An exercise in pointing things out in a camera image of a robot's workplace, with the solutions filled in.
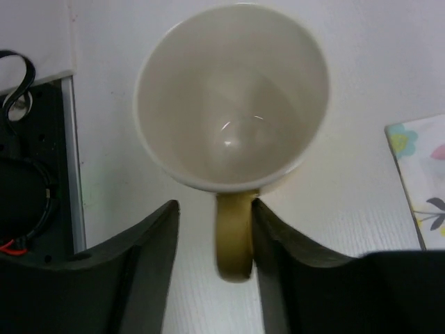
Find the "mug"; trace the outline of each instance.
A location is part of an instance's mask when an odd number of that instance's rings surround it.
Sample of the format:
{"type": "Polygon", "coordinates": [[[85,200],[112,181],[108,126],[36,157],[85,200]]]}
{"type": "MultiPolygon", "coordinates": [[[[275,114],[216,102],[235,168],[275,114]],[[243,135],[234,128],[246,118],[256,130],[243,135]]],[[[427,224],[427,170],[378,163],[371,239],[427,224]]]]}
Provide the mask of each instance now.
{"type": "Polygon", "coordinates": [[[216,262],[252,270],[251,203],[302,161],[325,118],[327,67],[310,34],[263,6],[212,8],[170,29],[134,93],[138,137],[178,182],[216,194],[216,262]]]}

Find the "blue flower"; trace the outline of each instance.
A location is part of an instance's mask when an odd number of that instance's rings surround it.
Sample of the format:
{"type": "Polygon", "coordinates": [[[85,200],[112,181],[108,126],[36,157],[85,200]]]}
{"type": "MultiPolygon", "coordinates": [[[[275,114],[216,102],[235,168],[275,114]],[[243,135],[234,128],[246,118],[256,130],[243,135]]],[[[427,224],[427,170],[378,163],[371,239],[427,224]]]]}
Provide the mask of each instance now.
{"type": "Polygon", "coordinates": [[[392,125],[388,128],[389,142],[397,159],[410,156],[416,152],[414,142],[419,137],[415,131],[406,130],[403,124],[392,125]]]}

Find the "cup handle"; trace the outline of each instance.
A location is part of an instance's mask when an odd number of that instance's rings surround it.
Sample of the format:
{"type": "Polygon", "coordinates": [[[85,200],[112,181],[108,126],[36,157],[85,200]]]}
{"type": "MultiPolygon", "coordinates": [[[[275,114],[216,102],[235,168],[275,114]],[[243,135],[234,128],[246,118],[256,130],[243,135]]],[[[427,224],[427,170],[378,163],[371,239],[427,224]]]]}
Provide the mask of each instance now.
{"type": "Polygon", "coordinates": [[[258,191],[216,196],[216,263],[220,276],[230,282],[250,277],[253,263],[252,201],[258,191]]]}

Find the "floral cloth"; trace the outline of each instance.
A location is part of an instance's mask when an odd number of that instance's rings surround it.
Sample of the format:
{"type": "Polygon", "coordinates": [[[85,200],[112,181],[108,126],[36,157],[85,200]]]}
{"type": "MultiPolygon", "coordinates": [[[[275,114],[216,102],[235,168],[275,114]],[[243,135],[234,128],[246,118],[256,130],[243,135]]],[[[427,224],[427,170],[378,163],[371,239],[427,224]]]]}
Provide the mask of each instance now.
{"type": "Polygon", "coordinates": [[[445,115],[390,125],[386,134],[425,247],[445,248],[445,115]]]}

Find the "cup rim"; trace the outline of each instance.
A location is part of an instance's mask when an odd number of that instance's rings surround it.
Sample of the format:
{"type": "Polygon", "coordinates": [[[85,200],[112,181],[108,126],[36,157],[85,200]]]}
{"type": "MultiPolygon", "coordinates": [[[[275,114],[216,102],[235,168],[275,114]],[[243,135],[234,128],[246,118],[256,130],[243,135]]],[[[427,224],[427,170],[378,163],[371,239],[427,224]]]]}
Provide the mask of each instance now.
{"type": "MultiPolygon", "coordinates": [[[[136,126],[136,133],[139,141],[142,143],[142,146],[145,148],[145,151],[148,153],[149,157],[154,161],[156,165],[161,167],[161,169],[169,175],[172,179],[176,180],[177,182],[189,186],[191,188],[202,190],[202,191],[208,191],[212,193],[239,193],[249,190],[256,190],[260,189],[268,184],[272,184],[285,175],[288,175],[290,172],[295,170],[304,160],[304,158],[307,155],[308,149],[312,147],[316,139],[318,138],[318,135],[321,131],[321,129],[324,127],[325,119],[327,110],[330,104],[330,94],[328,93],[327,96],[327,102],[326,107],[324,110],[324,115],[320,121],[320,124],[317,127],[316,133],[312,136],[309,143],[306,145],[306,147],[296,156],[294,159],[292,159],[289,163],[281,167],[280,169],[276,170],[275,172],[271,173],[270,175],[267,175],[265,177],[259,178],[257,180],[249,181],[249,182],[241,182],[241,183],[217,183],[208,181],[199,177],[194,177],[192,175],[184,175],[183,173],[176,172],[173,168],[170,168],[169,165],[165,164],[161,158],[157,156],[157,154],[151,149],[150,145],[147,142],[147,139],[145,138],[142,128],[140,126],[140,118],[139,118],[139,102],[138,102],[138,92],[140,88],[140,82],[143,78],[143,72],[145,68],[149,66],[150,59],[153,55],[153,53],[156,51],[156,49],[159,48],[159,46],[162,44],[162,42],[176,29],[178,29],[182,24],[187,22],[190,19],[196,18],[200,15],[205,15],[209,12],[213,12],[220,9],[226,9],[226,8],[235,8],[238,6],[246,6],[251,8],[257,8],[261,10],[265,10],[268,12],[273,12],[284,19],[291,20],[293,23],[297,24],[314,42],[316,48],[320,51],[320,55],[323,59],[324,64],[326,64],[326,59],[322,53],[322,50],[320,48],[319,43],[317,42],[314,35],[309,31],[309,29],[306,29],[306,27],[301,24],[300,22],[297,22],[294,18],[285,15],[284,13],[281,13],[278,10],[275,10],[271,7],[264,6],[258,3],[231,3],[231,4],[225,4],[220,6],[213,6],[210,8],[207,8],[206,10],[200,11],[198,13],[195,13],[194,15],[191,15],[190,17],[187,17],[186,19],[183,19],[182,21],[178,22],[177,24],[173,25],[170,29],[167,30],[166,33],[162,35],[162,37],[158,40],[158,42],[155,44],[155,46],[152,48],[151,52],[145,57],[139,71],[138,76],[136,79],[136,85],[133,92],[133,121],[135,122],[136,126]]],[[[328,87],[330,86],[330,76],[329,72],[327,71],[327,82],[328,87]]]]}

